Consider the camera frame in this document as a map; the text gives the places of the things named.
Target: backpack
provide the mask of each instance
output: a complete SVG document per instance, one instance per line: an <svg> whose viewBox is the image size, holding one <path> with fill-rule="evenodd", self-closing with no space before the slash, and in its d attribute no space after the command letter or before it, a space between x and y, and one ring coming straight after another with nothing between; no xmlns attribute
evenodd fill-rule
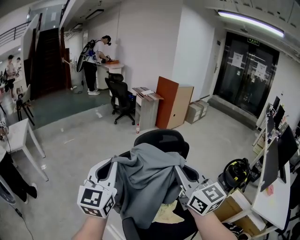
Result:
<svg viewBox="0 0 300 240"><path fill-rule="evenodd" d="M83 48L82 52L80 53L78 63L77 63L77 72L80 72L83 69L83 62L86 61L88 57L92 57L92 59L97 62L96 53L94 52L94 46L96 42L99 42L100 40L91 40L89 41L86 46Z"/></svg>

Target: wooden cabinet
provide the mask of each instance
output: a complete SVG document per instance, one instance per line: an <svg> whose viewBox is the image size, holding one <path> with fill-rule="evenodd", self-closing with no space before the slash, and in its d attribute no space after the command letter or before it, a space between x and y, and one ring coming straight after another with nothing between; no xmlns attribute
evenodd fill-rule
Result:
<svg viewBox="0 0 300 240"><path fill-rule="evenodd" d="M164 100L159 102L156 126L172 129L184 123L188 106L193 95L193 86L179 85L159 77L156 93Z"/></svg>

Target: door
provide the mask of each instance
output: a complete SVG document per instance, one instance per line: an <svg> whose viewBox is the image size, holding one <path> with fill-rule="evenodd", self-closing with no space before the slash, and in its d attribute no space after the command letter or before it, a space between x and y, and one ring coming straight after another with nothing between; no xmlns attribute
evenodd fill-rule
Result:
<svg viewBox="0 0 300 240"><path fill-rule="evenodd" d="M258 117L267 100L279 52L227 33L214 94Z"/></svg>

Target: staircase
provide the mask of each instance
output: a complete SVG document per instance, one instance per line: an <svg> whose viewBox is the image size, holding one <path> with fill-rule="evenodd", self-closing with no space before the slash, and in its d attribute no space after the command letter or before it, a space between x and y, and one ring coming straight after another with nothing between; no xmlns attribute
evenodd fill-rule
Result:
<svg viewBox="0 0 300 240"><path fill-rule="evenodd" d="M35 59L34 98L64 89L58 28L40 32Z"/></svg>

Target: poster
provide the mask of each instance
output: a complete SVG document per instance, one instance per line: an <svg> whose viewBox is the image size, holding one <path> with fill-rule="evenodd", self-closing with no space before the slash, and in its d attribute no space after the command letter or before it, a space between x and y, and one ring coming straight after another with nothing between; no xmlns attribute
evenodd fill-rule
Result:
<svg viewBox="0 0 300 240"><path fill-rule="evenodd" d="M256 71L254 73L255 76L258 76L264 80L264 76L266 74L267 66L263 65L262 63L258 62Z"/></svg>
<svg viewBox="0 0 300 240"><path fill-rule="evenodd" d="M232 65L236 66L238 68L241 68L242 60L243 60L243 55L239 54L237 52L234 52L233 59L232 59Z"/></svg>

